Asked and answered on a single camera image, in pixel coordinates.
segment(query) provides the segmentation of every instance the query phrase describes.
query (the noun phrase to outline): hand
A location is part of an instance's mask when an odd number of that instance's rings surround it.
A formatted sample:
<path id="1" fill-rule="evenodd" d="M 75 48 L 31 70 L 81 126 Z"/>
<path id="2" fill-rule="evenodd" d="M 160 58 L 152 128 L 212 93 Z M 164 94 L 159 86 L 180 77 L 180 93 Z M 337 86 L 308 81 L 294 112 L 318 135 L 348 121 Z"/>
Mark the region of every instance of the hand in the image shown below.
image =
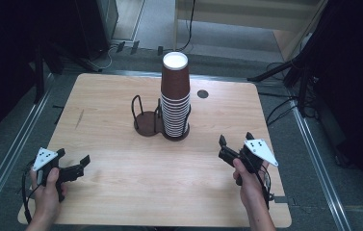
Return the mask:
<path id="1" fill-rule="evenodd" d="M 37 187 L 37 173 L 30 171 L 32 188 Z M 35 191 L 36 210 L 27 230 L 49 230 L 61 211 L 56 182 L 59 170 L 54 167 L 46 179 L 46 187 L 39 186 Z M 66 195 L 66 186 L 62 184 L 62 195 Z"/>
<path id="2" fill-rule="evenodd" d="M 236 180 L 240 175 L 242 177 L 241 200 L 246 208 L 250 230 L 275 230 L 256 175 L 249 173 L 238 158 L 233 160 L 233 165 L 233 178 Z M 264 181 L 263 172 L 260 171 L 259 176 Z"/>

